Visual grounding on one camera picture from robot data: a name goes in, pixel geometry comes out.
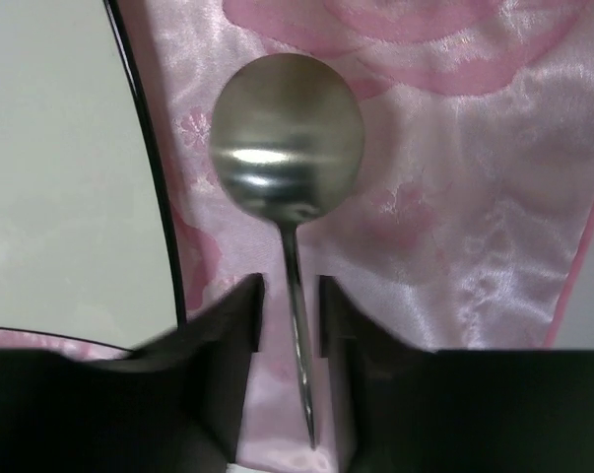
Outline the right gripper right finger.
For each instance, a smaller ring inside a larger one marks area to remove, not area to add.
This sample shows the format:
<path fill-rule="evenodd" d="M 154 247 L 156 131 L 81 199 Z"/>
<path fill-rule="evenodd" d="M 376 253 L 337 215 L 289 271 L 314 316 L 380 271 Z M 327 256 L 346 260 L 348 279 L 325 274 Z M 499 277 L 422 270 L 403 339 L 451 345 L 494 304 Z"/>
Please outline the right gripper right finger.
<path fill-rule="evenodd" d="M 428 351 L 319 288 L 342 472 L 594 472 L 594 351 Z"/>

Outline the pink satin cloth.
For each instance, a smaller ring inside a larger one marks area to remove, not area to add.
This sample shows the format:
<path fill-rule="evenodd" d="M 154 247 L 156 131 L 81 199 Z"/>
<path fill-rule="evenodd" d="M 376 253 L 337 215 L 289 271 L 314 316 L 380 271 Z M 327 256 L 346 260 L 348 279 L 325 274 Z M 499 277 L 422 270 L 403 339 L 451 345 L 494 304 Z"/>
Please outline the pink satin cloth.
<path fill-rule="evenodd" d="M 306 275 L 339 277 L 430 347 L 551 343 L 594 232 L 594 1 L 126 1 L 121 9 L 182 234 L 187 311 L 271 277 L 240 459 L 334 472 L 305 447 L 277 233 L 237 211 L 207 156 L 238 66 L 310 53 L 356 89 L 367 145 L 354 195 L 300 230 Z"/>

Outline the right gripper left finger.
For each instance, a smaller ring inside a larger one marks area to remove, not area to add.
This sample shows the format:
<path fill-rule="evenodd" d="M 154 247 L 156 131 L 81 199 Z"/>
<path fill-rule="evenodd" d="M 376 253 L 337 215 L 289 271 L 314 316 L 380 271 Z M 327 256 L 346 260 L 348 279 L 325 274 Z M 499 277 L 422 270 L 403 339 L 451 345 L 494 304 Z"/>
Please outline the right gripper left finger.
<path fill-rule="evenodd" d="M 234 463 L 264 280 L 110 360 L 0 349 L 0 472 L 224 472 Z"/>

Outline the square white plate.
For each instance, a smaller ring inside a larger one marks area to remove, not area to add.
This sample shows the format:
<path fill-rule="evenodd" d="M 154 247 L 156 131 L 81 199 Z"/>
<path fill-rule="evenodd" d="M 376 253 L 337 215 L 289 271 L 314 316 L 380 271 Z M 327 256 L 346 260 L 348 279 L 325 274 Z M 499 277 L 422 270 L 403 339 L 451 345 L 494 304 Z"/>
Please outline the square white plate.
<path fill-rule="evenodd" d="M 183 316 L 118 4 L 0 1 L 0 329 L 130 349 Z"/>

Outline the silver spoon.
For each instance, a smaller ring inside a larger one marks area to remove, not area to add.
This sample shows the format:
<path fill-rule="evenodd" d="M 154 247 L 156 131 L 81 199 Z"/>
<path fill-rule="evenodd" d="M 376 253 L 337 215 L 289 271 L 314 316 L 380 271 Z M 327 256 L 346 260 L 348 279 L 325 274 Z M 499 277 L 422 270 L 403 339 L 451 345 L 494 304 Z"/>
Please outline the silver spoon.
<path fill-rule="evenodd" d="M 297 228 L 326 216 L 351 194 L 364 138 L 348 83 L 327 64 L 295 53 L 244 65 L 223 87 L 212 113 L 208 150 L 222 189 L 246 214 L 275 224 L 281 237 L 298 390 L 312 446 L 312 355 Z"/>

